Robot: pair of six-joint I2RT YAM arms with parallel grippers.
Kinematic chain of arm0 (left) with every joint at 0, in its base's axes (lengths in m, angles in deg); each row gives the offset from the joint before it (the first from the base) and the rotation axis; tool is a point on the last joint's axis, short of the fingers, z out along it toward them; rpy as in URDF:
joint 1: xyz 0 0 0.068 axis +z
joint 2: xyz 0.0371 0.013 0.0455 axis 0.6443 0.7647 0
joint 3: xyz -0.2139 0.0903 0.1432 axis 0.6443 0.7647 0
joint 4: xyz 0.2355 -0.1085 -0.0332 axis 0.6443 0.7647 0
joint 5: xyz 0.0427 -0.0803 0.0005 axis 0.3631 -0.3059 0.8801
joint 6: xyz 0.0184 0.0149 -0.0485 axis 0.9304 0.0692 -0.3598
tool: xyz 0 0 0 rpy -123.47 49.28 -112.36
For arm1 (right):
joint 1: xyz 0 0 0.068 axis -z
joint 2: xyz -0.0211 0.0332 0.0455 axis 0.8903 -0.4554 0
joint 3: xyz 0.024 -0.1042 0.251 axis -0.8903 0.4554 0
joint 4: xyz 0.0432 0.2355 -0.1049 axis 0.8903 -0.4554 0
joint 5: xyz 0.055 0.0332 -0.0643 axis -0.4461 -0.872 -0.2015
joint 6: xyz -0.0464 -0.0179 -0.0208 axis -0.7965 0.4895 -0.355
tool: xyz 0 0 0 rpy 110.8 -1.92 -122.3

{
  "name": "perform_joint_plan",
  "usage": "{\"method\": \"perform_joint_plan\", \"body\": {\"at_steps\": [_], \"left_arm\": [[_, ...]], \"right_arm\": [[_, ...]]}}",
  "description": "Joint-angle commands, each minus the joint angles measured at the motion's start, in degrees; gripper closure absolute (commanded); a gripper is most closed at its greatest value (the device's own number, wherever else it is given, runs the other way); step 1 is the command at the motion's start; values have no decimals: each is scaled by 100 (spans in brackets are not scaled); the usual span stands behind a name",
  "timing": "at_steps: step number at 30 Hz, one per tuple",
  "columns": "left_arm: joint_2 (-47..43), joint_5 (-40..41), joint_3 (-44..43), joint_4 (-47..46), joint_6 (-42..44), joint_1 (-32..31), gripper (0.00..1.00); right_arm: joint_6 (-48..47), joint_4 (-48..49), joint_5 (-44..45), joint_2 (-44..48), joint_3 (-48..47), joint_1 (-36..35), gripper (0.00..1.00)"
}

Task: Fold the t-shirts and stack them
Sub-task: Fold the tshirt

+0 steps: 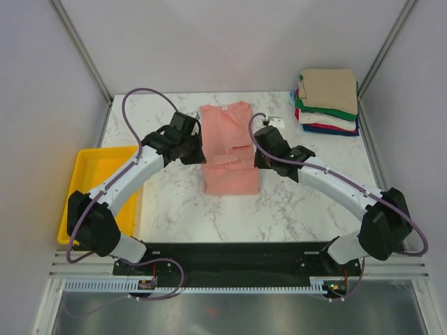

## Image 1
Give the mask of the pink t shirt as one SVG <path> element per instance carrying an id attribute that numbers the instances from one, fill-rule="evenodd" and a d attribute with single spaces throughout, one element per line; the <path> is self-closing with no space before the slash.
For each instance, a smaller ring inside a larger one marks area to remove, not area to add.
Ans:
<path id="1" fill-rule="evenodd" d="M 259 173 L 254 167 L 254 146 L 249 136 L 252 109 L 239 101 L 200 107 L 205 194 L 256 195 Z"/>

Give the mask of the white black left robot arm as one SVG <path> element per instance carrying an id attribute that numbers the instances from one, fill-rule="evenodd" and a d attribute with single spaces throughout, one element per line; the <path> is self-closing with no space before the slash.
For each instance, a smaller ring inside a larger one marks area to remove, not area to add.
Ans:
<path id="1" fill-rule="evenodd" d="M 146 135 L 137 151 L 116 172 L 86 193 L 68 198 L 67 233 L 70 241 L 101 257 L 120 258 L 137 274 L 147 274 L 153 257 L 146 245 L 124 234 L 116 216 L 126 201 L 153 175 L 180 160 L 184 165 L 202 164 L 202 132 L 198 113 L 175 112 L 170 123 Z"/>

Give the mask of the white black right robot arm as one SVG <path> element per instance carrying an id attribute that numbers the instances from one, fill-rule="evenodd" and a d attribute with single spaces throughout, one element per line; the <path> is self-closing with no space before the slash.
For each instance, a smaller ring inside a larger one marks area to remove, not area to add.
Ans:
<path id="1" fill-rule="evenodd" d="M 273 126 L 263 127 L 252 138 L 256 145 L 256 167 L 274 170 L 282 177 L 321 192 L 360 221 L 359 230 L 334 238 L 324 249 L 319 263 L 325 273 L 337 274 L 347 262 L 357 258 L 384 261 L 392 253 L 402 252 L 403 241 L 413 228 L 406 220 L 409 213 L 400 191 L 360 185 L 332 169 L 312 150 L 290 147 Z"/>

